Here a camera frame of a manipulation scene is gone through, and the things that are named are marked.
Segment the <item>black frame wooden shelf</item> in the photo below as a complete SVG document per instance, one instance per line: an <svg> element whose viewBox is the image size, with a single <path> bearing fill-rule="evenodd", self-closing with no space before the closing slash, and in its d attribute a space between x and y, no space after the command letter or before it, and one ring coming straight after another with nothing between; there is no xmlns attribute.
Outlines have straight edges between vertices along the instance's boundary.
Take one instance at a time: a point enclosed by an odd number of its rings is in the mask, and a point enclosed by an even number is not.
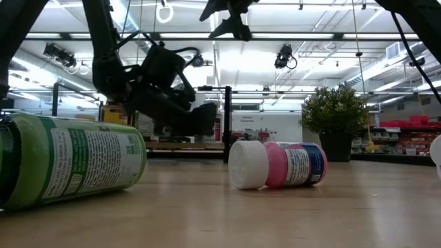
<svg viewBox="0 0 441 248"><path fill-rule="evenodd" d="M78 91L72 87L68 87L66 85L62 85L60 83L55 83L52 89L52 116L58 116L58 102L61 100L60 93L76 93L82 96L91 98L94 101L99 102L99 114L98 121L104 120L103 106L104 101L100 98L96 98L89 94L88 91ZM158 148L154 148L154 143L147 143L146 148L148 150L147 155L150 158L190 158L190 159L222 159L224 163L228 162L229 151L231 149L231 137L232 137L232 88L230 86L225 87L212 87L212 86L200 86L196 87L196 93L210 93L210 94L218 94L223 95L224 103L223 103L223 112L220 116L221 121L223 122L220 125L219 129L223 129L221 134L221 140L223 144L222 153L215 153L214 148L208 148L208 146L203 148L191 148L189 143L187 144L187 148L185 148L182 152L173 152L172 149L169 149L165 152L155 152L154 150L158 150Z"/></svg>

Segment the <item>pink bottle white cap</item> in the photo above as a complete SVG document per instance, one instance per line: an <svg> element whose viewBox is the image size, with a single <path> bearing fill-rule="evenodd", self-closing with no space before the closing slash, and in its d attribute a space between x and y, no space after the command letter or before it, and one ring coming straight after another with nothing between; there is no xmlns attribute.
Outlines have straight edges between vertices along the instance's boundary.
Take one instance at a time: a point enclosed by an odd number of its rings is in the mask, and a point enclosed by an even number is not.
<svg viewBox="0 0 441 248"><path fill-rule="evenodd" d="M315 143L236 141L227 164L237 189L312 186L328 169L327 156Z"/></svg>

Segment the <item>red storage bins shelf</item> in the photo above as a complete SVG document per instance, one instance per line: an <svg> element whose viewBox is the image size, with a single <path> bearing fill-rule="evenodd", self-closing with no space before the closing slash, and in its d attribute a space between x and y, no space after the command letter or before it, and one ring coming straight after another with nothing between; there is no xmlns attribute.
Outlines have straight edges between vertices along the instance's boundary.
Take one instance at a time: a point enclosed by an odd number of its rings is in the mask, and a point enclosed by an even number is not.
<svg viewBox="0 0 441 248"><path fill-rule="evenodd" d="M366 150L367 130L362 130L352 140L352 154L428 156L432 141L441 134L441 122L431 121L428 116L410 116L405 120L380 121L370 130L377 149Z"/></svg>

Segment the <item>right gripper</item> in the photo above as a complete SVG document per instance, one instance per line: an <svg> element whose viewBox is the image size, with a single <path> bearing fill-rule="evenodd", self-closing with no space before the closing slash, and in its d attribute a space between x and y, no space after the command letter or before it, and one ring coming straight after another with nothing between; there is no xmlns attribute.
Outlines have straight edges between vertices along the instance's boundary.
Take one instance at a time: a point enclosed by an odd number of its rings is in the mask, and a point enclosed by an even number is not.
<svg viewBox="0 0 441 248"><path fill-rule="evenodd" d="M246 14L250 5L259 0L209 0L199 17L199 21L208 19L215 12L228 10L230 17L223 19L220 25L209 35L209 38L219 37L231 33L235 39L250 41L252 33L248 25L242 22L241 14Z"/></svg>

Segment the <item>white bottle blue striped label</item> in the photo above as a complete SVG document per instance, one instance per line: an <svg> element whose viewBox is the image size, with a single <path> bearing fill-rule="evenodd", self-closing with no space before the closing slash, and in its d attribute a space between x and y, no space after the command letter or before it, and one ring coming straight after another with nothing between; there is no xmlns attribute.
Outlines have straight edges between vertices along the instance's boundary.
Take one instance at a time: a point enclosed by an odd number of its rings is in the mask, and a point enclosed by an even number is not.
<svg viewBox="0 0 441 248"><path fill-rule="evenodd" d="M441 134L432 141L429 153L436 166L438 178L441 180Z"/></svg>

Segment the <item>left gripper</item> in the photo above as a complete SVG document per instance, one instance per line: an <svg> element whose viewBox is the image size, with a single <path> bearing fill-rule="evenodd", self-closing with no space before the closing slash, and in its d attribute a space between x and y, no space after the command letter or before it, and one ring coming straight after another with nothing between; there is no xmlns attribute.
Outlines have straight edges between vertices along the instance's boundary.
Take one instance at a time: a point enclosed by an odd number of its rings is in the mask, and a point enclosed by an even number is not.
<svg viewBox="0 0 441 248"><path fill-rule="evenodd" d="M191 101L180 88L161 89L149 84L125 84L125 111L132 115L139 112L150 117L157 125L168 127L175 135L212 136L217 115L215 103L205 103L190 112Z"/></svg>

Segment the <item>green medicine bottle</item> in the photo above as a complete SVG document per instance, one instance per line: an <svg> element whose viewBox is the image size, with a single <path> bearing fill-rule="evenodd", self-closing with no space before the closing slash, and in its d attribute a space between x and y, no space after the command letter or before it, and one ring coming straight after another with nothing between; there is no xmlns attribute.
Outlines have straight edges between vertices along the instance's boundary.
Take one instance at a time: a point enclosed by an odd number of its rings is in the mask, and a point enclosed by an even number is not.
<svg viewBox="0 0 441 248"><path fill-rule="evenodd" d="M127 189L147 164L127 125L15 113L0 119L0 209Z"/></svg>

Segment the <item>yellow broom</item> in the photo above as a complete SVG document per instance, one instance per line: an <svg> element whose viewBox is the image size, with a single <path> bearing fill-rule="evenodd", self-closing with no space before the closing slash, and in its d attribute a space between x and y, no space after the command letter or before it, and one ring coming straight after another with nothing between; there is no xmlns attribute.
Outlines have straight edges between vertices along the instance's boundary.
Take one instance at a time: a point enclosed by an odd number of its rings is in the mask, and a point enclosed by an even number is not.
<svg viewBox="0 0 441 248"><path fill-rule="evenodd" d="M366 147L366 150L369 152L375 151L377 149L377 146L371 139L370 125L367 125L367 136L368 136L368 146Z"/></svg>

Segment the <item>potted green plant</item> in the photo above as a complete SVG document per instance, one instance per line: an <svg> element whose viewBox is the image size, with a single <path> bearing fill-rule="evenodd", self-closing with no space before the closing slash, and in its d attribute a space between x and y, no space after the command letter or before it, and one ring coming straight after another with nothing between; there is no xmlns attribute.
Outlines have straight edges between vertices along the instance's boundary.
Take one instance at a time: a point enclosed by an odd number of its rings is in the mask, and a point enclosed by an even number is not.
<svg viewBox="0 0 441 248"><path fill-rule="evenodd" d="M339 85L336 89L317 87L302 105L299 125L319 136L329 162L348 162L353 136L368 120L366 99L352 87Z"/></svg>

